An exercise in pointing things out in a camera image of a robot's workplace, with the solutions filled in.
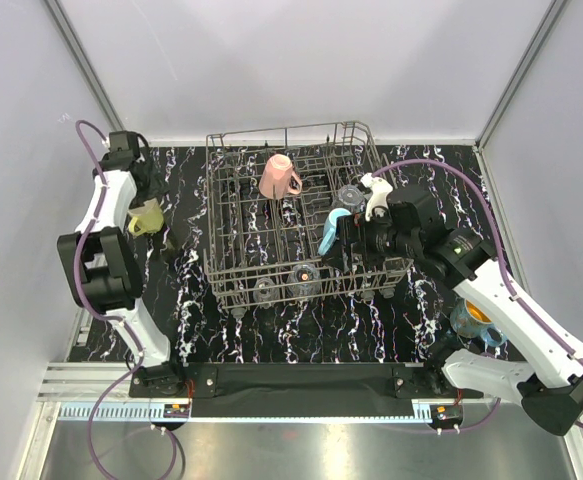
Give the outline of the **pink ceramic mug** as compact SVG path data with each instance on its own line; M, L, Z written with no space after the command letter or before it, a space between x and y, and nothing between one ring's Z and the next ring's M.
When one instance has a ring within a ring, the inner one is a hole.
M259 191L271 200L281 200L287 195L301 193L302 180L288 156L275 154L268 159L260 178Z

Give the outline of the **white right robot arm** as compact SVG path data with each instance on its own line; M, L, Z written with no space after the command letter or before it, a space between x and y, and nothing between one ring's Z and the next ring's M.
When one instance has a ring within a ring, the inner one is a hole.
M419 187L374 190L363 212L332 210L318 249L341 272L411 259L468 301L511 341L521 362L481 356L440 335L418 380L436 397L473 390L522 407L543 430L565 435L583 414L583 343L575 340L501 267L492 243L446 227L435 198Z

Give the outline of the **clear glass cup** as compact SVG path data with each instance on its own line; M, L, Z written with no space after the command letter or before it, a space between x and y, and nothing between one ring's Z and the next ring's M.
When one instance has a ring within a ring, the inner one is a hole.
M366 198L358 187L347 184L336 192L333 207L344 208L351 213L361 213L365 211Z
M286 279L287 297L303 299L321 292L320 272L313 263L295 265Z
M252 296L257 305L270 308L280 298L279 287L272 278L260 277L255 282Z

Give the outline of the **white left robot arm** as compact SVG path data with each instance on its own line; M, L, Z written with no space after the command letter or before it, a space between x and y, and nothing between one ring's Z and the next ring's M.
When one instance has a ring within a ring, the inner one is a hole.
M186 373L172 363L170 341L142 300L142 273L123 233L128 213L157 206L167 187L141 134L112 132L108 143L109 151L94 161L87 212L74 232L58 238L58 254L75 303L126 342L137 381L174 397L184 390Z

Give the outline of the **light blue ceramic mug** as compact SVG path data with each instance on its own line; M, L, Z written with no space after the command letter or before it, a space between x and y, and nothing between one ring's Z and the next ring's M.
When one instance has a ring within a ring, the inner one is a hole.
M324 256L331 249L336 240L337 220L344 216L349 216L351 212L342 207L332 209L324 223L323 236L318 248L318 255Z

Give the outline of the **blue floral mug orange inside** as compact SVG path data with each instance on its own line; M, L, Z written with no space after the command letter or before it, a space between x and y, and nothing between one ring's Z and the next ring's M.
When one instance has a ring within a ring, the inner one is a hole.
M488 347L497 348L507 342L506 335L466 299L462 299L452 310L450 324L457 335L467 339L480 339Z

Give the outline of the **yellow ceramic mug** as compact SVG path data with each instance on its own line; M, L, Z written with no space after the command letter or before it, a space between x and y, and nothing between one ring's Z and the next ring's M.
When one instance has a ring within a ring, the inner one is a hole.
M164 216L157 199L147 200L142 206L128 211L127 230L137 237L158 233L164 225Z

